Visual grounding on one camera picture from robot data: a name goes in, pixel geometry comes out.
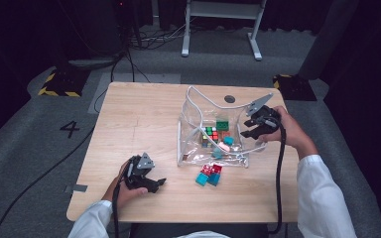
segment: black number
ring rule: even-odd
[[[70,138],[72,136],[73,131],[79,131],[79,128],[75,128],[75,126],[76,126],[76,122],[71,121],[67,123],[66,125],[62,126],[61,131],[69,131],[69,135],[67,137]]]

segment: white metal stand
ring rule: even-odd
[[[248,33],[248,39],[250,42],[250,46],[252,47],[255,60],[261,60],[262,55],[259,51],[258,44],[256,43],[256,34],[258,33],[262,15],[264,14],[266,2],[267,0],[262,0],[260,4],[239,4],[220,2],[198,2],[188,0],[184,44],[182,47],[182,57],[187,57],[190,54],[191,16],[196,16],[255,20],[253,32]]]

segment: white shirt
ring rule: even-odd
[[[341,189],[333,181],[327,166],[318,155],[300,160],[298,167],[298,226],[306,238],[356,237]],[[73,224],[68,238],[108,238],[106,227],[112,214],[111,202],[91,204]],[[226,238],[210,232],[196,232],[181,238]]]

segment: light wood tabletop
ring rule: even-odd
[[[266,105],[284,105],[275,88],[194,85],[220,106],[237,106],[272,92]],[[217,186],[201,186],[195,179],[200,166],[178,167],[178,120],[189,85],[112,82],[109,85],[77,184],[86,192],[72,195],[67,218],[76,220],[98,201],[120,166],[146,152],[155,167],[149,179],[167,178],[157,193],[128,203],[119,214],[125,222],[276,222],[275,177],[279,142],[250,155],[249,168],[223,167]],[[235,102],[224,101],[225,95]],[[296,150],[286,146],[281,192],[283,222],[297,221]]]

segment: gray carpet floor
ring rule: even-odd
[[[156,50],[132,50],[132,61],[145,74],[178,75],[183,84],[273,87],[275,74],[298,72],[315,40],[308,32],[260,32],[257,42],[263,60],[256,61],[247,32],[250,29],[197,32],[190,38],[188,58],[181,57],[182,39],[178,38]],[[39,96],[51,71],[49,68],[31,80],[28,90],[32,99],[0,130],[0,219],[27,186],[86,139],[18,199],[0,226],[0,237],[66,237],[73,224],[65,215],[70,194],[64,189],[76,183],[89,144],[90,137],[86,136],[98,118],[89,108],[101,78],[110,68],[93,71],[78,98]],[[114,72],[116,80],[122,73],[131,73],[129,61],[123,59]],[[286,101],[286,106],[316,141],[344,193],[357,236],[381,237],[375,196],[322,101],[327,85],[317,79],[311,81],[311,86],[317,101]],[[79,131],[69,138],[68,132],[60,128],[71,121],[76,122]],[[284,228],[271,237],[284,237]],[[289,237],[302,237],[297,224],[289,224]]]

